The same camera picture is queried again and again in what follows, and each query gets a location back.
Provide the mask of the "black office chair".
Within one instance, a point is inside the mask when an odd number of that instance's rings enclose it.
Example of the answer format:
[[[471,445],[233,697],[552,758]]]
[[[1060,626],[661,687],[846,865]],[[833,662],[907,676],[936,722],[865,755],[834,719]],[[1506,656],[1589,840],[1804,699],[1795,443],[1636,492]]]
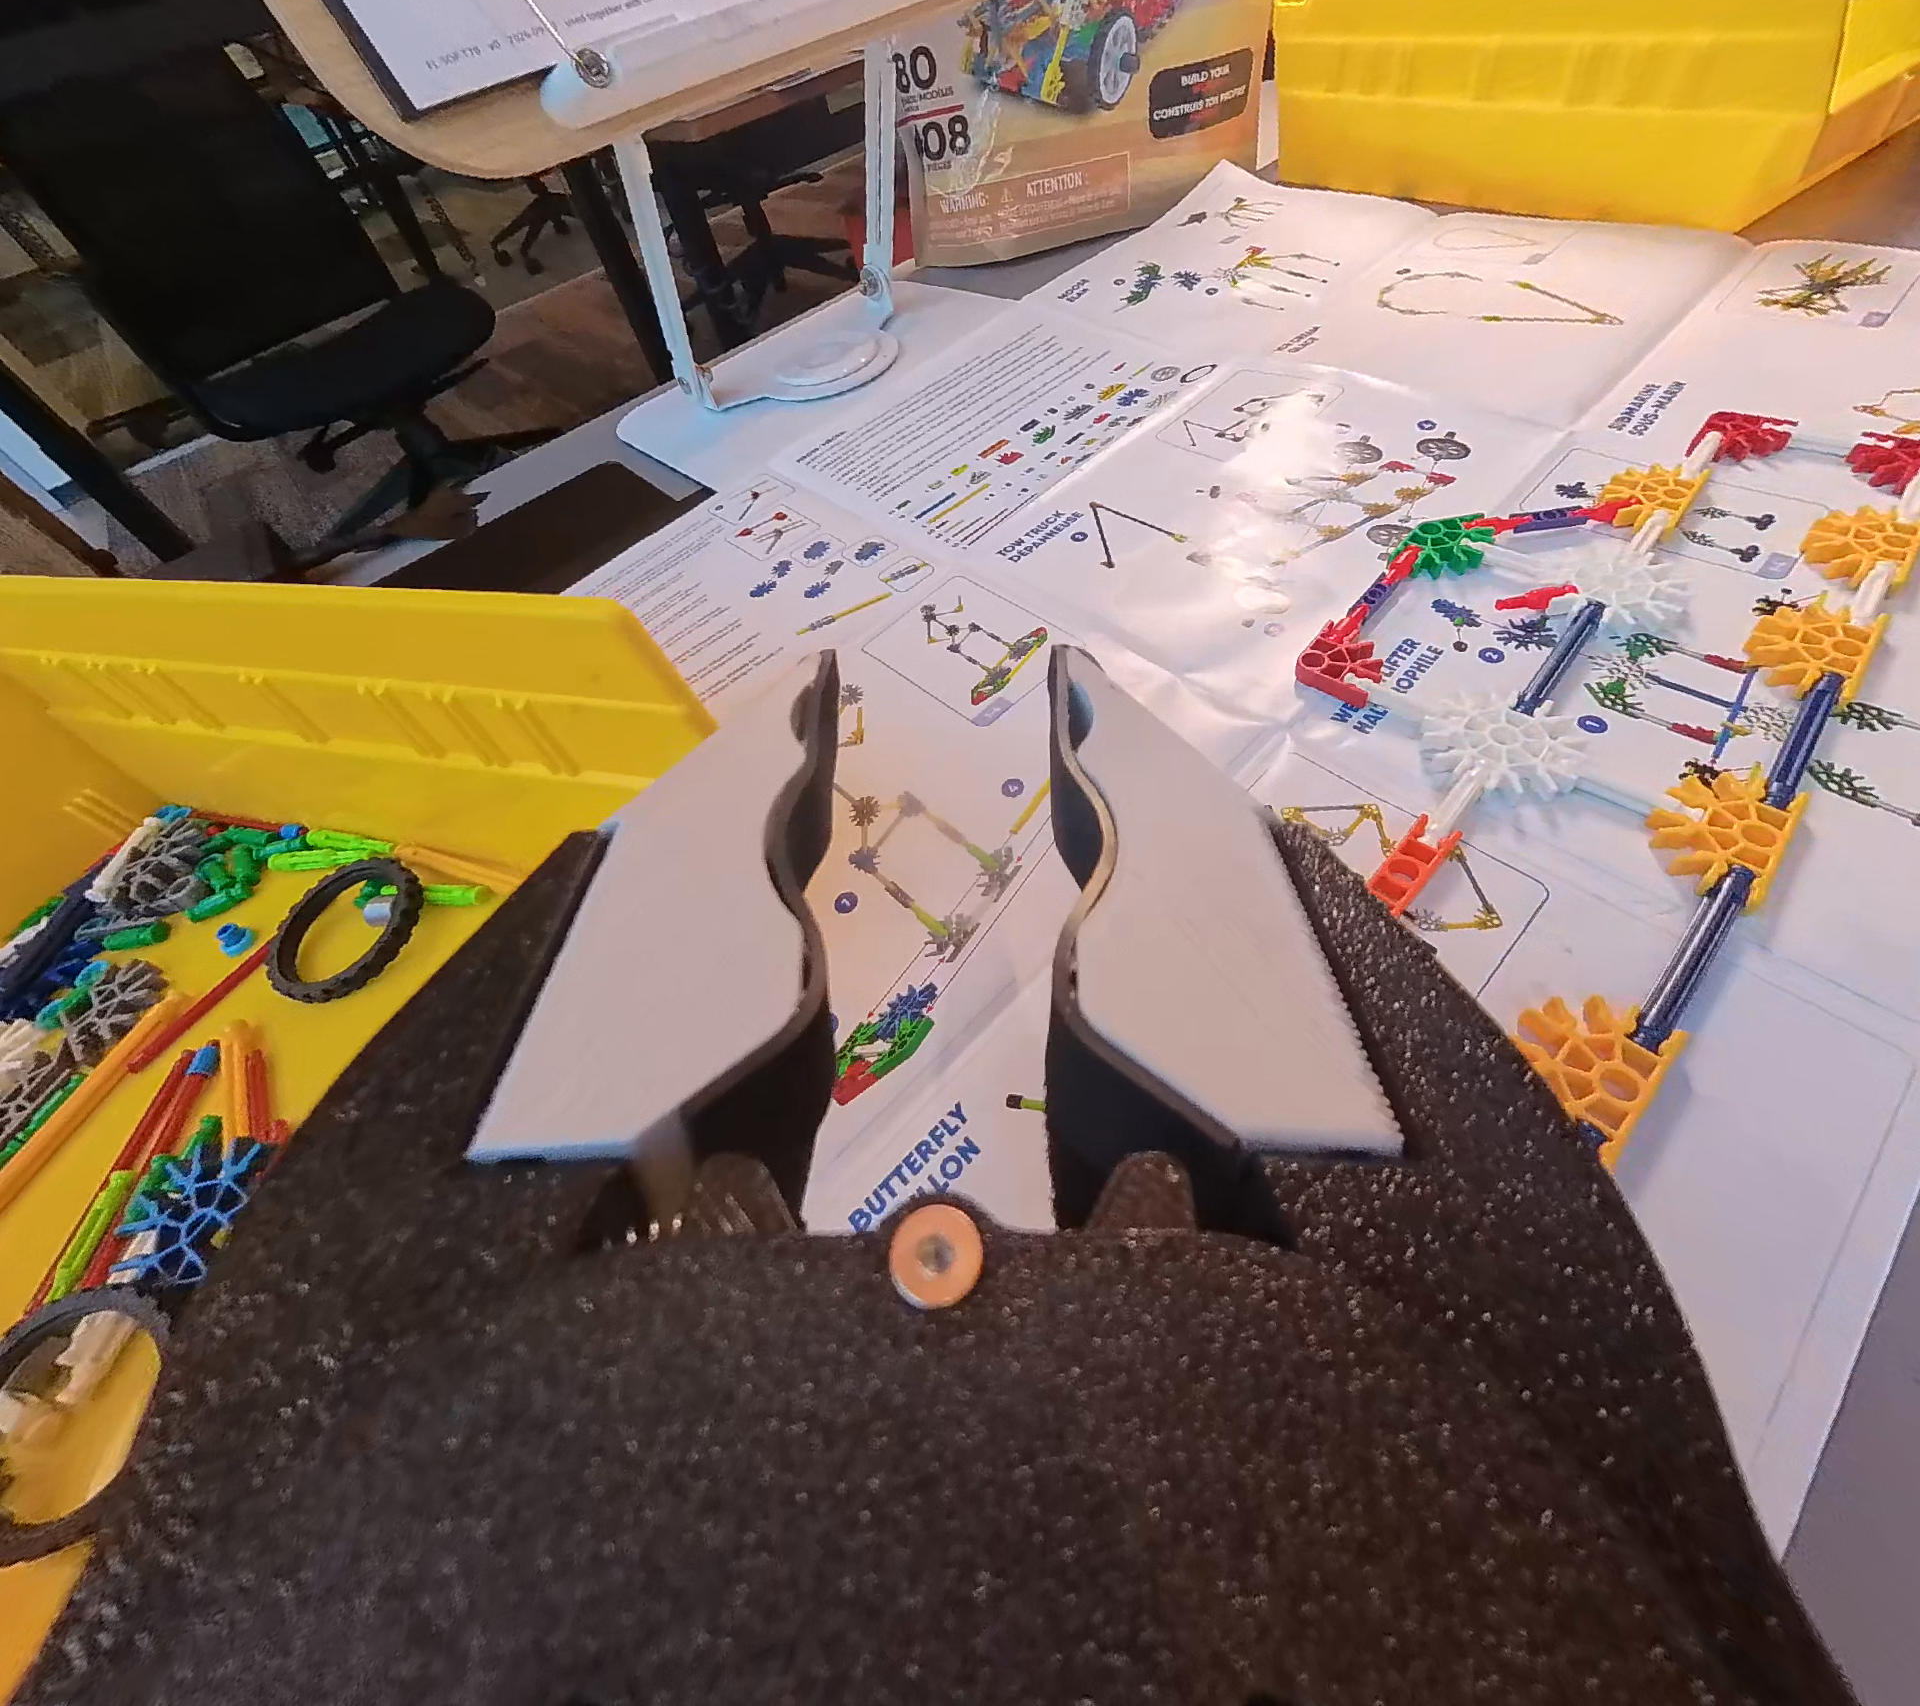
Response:
[[[453,440],[429,415],[483,362],[496,311],[451,277],[401,288],[283,111],[222,49],[7,96],[12,176],[78,253],[88,298],[235,445],[307,435],[330,469],[368,433],[398,461],[333,534],[460,490],[538,432]]]

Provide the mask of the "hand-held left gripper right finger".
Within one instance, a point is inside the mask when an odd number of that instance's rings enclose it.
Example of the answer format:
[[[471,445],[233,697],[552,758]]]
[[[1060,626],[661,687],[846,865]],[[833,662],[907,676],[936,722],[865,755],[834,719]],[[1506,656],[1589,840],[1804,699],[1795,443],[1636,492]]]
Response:
[[[1051,975],[1054,1219],[1091,1227],[1122,1163],[1163,1155],[1200,1225],[1280,1234],[1270,1161],[1404,1155],[1280,830],[1092,651],[1051,654],[1048,699],[1076,886]]]

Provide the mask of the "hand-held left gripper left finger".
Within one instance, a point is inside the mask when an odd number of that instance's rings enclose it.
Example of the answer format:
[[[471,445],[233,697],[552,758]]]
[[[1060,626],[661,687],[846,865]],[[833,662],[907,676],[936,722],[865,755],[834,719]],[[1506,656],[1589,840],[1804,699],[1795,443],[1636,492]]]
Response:
[[[736,1157],[802,1218],[837,1084],[807,887],[834,836],[840,711],[839,659],[799,657],[599,831],[471,1163],[626,1166],[670,1230]]]

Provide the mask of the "toy building instruction sheet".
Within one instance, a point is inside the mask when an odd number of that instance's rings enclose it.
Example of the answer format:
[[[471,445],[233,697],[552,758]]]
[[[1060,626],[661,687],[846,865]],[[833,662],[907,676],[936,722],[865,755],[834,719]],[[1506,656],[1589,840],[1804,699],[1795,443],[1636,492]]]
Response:
[[[1410,525],[1685,456],[1719,413],[1917,427],[1917,251],[1452,213],[1220,165],[882,412],[580,583],[707,710],[837,654],[833,1113],[809,1209],[957,1190],[1045,1223],[1042,1048],[1071,908],[1051,654],[1091,650],[1371,890],[1434,797],[1418,734],[1298,683]],[[1612,1168],[1784,1546],[1917,1176],[1917,825],[1816,791]],[[1478,814],[1390,916],[1500,1026],[1626,1002],[1693,900],[1616,805]]]

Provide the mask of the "flat dark device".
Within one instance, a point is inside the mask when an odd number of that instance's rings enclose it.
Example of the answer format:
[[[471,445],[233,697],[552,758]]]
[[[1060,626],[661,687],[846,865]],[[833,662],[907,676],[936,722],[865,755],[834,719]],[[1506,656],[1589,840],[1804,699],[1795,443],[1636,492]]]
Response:
[[[378,577],[383,589],[560,593],[709,501],[599,464]]]

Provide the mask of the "construction toy box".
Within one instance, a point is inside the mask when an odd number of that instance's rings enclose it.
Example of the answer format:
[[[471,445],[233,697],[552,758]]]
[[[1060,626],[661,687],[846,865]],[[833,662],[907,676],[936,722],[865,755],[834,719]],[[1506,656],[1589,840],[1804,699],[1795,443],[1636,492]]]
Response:
[[[1272,0],[981,0],[897,49],[917,261],[1139,227],[1253,165]]]

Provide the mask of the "pile of toy rods and connectors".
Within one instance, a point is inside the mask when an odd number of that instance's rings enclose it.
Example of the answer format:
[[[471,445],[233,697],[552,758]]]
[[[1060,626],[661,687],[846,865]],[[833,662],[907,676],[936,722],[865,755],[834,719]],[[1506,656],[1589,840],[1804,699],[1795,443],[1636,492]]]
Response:
[[[335,867],[424,881],[409,945],[325,1004],[277,994],[279,925]],[[110,1282],[160,1280],[189,1179],[245,1185],[353,1058],[485,923],[527,865],[333,823],[159,805],[5,939],[5,1323]],[[389,887],[337,900],[307,975],[378,938]]]

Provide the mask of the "colourful rod connector toy model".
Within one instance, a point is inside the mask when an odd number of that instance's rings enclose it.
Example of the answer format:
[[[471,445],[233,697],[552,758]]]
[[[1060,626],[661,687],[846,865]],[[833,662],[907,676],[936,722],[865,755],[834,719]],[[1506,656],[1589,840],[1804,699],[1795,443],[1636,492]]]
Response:
[[[1683,458],[1582,474],[1502,514],[1412,524],[1297,665],[1298,686],[1414,727],[1434,797],[1367,879],[1399,920],[1506,807],[1529,831],[1586,802],[1630,814],[1693,904],[1645,991],[1547,997],[1516,1044],[1603,1166],[1653,1108],[1737,927],[1813,867],[1813,796],[1917,827],[1847,760],[1907,734],[1871,697],[1917,611],[1917,425],[1834,435],[1719,412]]]

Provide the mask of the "black toy tyre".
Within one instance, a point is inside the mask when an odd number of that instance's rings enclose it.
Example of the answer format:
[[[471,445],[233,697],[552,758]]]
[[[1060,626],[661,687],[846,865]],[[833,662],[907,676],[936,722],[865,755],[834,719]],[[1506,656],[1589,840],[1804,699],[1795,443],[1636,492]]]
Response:
[[[326,975],[305,974],[302,950],[308,936],[337,900],[366,883],[393,891],[378,938],[354,962]],[[374,856],[338,863],[280,921],[267,953],[269,984],[283,997],[307,1006],[337,1004],[357,995],[371,987],[381,974],[387,974],[401,951],[410,945],[422,912],[424,881],[401,859]]]

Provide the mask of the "white round disc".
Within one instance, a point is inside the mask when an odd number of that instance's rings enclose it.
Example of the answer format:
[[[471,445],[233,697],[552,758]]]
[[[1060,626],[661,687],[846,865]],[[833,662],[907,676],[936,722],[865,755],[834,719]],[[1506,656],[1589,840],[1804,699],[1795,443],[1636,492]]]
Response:
[[[897,277],[897,310],[888,332],[899,340],[899,356],[870,383],[809,401],[760,397],[724,413],[700,407],[679,385],[661,385],[625,413],[616,435],[638,453],[720,493],[773,469],[795,445],[814,445],[844,427],[867,424],[920,385],[945,354],[958,350],[1015,303],[1018,298],[942,284],[942,275]]]

